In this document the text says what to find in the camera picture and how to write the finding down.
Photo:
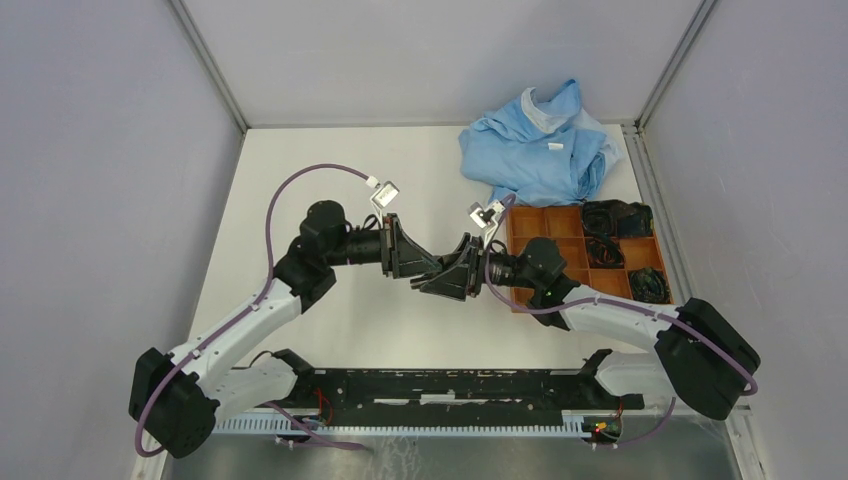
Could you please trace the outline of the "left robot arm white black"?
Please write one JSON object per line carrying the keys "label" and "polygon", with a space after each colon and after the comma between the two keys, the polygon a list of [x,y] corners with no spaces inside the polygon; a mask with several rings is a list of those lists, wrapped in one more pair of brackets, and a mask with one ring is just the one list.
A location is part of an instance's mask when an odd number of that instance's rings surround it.
{"label": "left robot arm white black", "polygon": [[142,457],[193,453],[213,427],[267,401],[293,407],[313,397],[313,378],[281,359],[236,369],[267,336],[306,313],[336,284],[335,267],[378,264],[389,277],[439,274],[443,260],[409,239],[395,214],[376,228],[350,226],[343,207],[319,201],[296,236],[241,306],[206,332],[163,353],[151,348],[136,362],[129,414]]}

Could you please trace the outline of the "dark metal faucet tee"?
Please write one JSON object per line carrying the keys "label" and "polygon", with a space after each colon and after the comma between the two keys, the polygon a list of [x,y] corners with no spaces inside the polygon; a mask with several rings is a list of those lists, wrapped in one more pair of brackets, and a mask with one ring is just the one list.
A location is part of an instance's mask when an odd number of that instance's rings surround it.
{"label": "dark metal faucet tee", "polygon": [[413,290],[420,290],[424,285],[433,280],[441,273],[440,270],[435,270],[427,273],[423,273],[420,276],[412,278],[409,281],[409,285]]}

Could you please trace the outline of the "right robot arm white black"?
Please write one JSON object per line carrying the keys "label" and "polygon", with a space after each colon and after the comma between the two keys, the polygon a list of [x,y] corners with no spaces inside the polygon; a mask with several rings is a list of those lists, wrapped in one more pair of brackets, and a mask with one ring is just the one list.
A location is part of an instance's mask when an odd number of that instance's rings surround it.
{"label": "right robot arm white black", "polygon": [[713,420],[726,419],[758,393],[761,358],[709,302],[651,304],[602,293],[565,273],[549,238],[531,239],[518,255],[495,252],[467,236],[460,249],[414,278],[414,289],[464,301],[488,288],[510,308],[546,327],[591,333],[638,348],[612,352],[577,382],[580,400],[602,408],[616,396],[674,398]]}

